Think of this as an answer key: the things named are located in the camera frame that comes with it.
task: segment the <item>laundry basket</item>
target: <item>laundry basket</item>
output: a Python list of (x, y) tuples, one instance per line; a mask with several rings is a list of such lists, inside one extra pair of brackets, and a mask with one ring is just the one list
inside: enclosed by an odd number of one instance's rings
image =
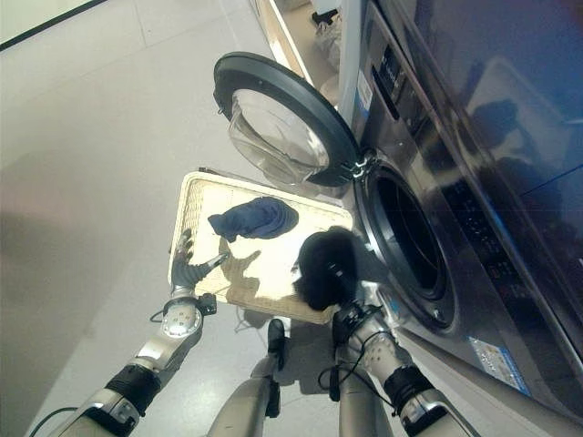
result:
[[(275, 239), (237, 237), (233, 243), (214, 232), (209, 216), (264, 196), (278, 198), (294, 208), (299, 214), (297, 226)], [(191, 228), (192, 264), (226, 250), (231, 253), (227, 261), (199, 282), (197, 295), (212, 293), (218, 301), (243, 308), (324, 324), (331, 319), (332, 308), (315, 311), (299, 299), (292, 285), (292, 267), (302, 243), (314, 232), (331, 226), (352, 229), (353, 218), (347, 210), (324, 202), (234, 178), (194, 172), (182, 182), (171, 253), (182, 231)]]

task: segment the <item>dark blue cloth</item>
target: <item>dark blue cloth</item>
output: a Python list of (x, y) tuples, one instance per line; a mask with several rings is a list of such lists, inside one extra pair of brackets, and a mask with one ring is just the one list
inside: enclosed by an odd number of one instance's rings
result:
[(298, 211), (276, 198), (256, 198), (209, 217), (218, 235), (229, 243), (238, 235), (246, 239), (274, 239), (298, 224)]

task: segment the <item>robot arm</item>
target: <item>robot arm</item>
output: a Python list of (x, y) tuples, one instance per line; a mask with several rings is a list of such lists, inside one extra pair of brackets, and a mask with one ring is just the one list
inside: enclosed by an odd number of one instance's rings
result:
[(374, 376), (411, 436), (477, 436), (447, 398), (414, 365), (391, 333), (379, 307), (352, 301), (334, 315), (334, 341), (343, 357), (358, 357)]
[(126, 436), (145, 415), (156, 394), (180, 368), (199, 342), (204, 316), (217, 312), (214, 295), (197, 298), (196, 284), (219, 266), (221, 254), (197, 266), (189, 265), (190, 230), (181, 236), (172, 264), (172, 290), (164, 306), (159, 331), (104, 389), (81, 405), (51, 436)]

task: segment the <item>washing machine door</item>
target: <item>washing machine door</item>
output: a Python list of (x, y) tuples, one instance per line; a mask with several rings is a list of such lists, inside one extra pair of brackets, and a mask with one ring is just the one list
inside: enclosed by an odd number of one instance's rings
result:
[(233, 144), (267, 178), (326, 187), (353, 179), (358, 143), (303, 78), (267, 57), (235, 52), (219, 59), (214, 79)]

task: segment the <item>label sticker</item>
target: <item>label sticker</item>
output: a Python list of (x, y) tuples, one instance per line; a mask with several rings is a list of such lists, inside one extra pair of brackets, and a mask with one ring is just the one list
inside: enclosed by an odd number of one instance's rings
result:
[(507, 349), (473, 337), (468, 339), (486, 373), (530, 396), (530, 391)]
[(366, 82), (366, 77), (361, 70), (358, 70), (358, 79), (356, 81), (356, 92), (358, 93), (358, 102), (361, 110), (368, 112), (373, 100), (373, 91)]

